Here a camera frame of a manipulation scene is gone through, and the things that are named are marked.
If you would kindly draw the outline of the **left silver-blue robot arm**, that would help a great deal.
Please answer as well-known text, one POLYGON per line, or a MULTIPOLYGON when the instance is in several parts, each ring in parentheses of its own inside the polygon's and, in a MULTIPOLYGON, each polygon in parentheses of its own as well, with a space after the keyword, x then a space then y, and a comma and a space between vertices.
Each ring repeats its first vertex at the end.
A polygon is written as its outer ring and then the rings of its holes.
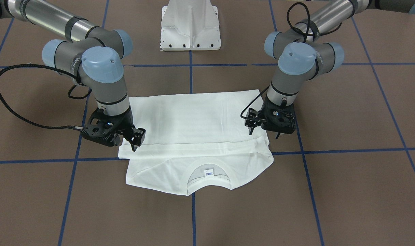
POLYGON ((293 103, 303 84, 334 71, 345 59, 340 44, 317 43, 321 36, 337 31, 343 21, 367 9, 415 14, 415 0, 331 0, 313 14, 303 2, 293 4, 297 5, 304 7, 307 17, 294 25, 287 19, 289 30, 272 32, 265 40, 265 53, 277 60, 278 67, 263 90, 266 97, 261 109, 244 109, 250 134, 257 127, 278 135, 294 133, 293 103))

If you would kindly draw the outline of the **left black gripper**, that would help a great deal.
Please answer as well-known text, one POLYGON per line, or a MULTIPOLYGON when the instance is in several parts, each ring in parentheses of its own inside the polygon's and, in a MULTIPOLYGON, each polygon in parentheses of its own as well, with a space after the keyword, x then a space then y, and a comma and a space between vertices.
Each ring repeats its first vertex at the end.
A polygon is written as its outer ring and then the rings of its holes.
MULTIPOLYGON (((262 118, 264 119, 261 128, 266 131, 277 132, 276 140, 282 134, 292 134, 295 132, 295 111, 292 104, 287 106, 287 98, 281 98, 280 104, 277 105, 266 96, 261 110, 262 118)), ((258 126, 258 124, 248 125, 250 136, 258 126)))

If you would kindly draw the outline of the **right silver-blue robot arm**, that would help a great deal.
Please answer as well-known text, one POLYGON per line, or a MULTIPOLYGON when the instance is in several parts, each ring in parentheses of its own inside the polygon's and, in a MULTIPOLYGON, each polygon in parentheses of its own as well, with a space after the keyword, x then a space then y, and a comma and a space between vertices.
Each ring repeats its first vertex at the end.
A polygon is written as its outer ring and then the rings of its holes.
POLYGON ((14 18, 40 26, 60 36, 42 49, 43 65, 9 66, 3 73, 16 68, 43 68, 72 79, 74 87, 85 86, 93 93, 97 109, 84 126, 46 126, 17 114, 0 92, 0 100, 17 118, 40 128, 79 131, 84 139, 113 147, 123 137, 132 151, 144 141, 145 129, 136 128, 124 78, 121 60, 133 51, 133 42, 123 30, 106 30, 89 20, 74 15, 45 0, 0 0, 0 19, 14 18))

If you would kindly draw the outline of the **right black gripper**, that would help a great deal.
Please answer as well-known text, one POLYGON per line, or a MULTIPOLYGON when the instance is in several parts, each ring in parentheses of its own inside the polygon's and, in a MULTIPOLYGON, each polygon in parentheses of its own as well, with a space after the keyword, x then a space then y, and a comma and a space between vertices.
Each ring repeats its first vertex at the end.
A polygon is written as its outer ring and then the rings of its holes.
POLYGON ((135 152, 145 139, 146 130, 144 128, 135 128, 133 125, 133 115, 130 106, 125 112, 113 116, 105 114, 101 108, 96 108, 91 116, 107 119, 116 124, 116 133, 118 135, 114 136, 114 146, 119 147, 122 144, 121 136, 123 136, 129 142, 132 151, 135 152))

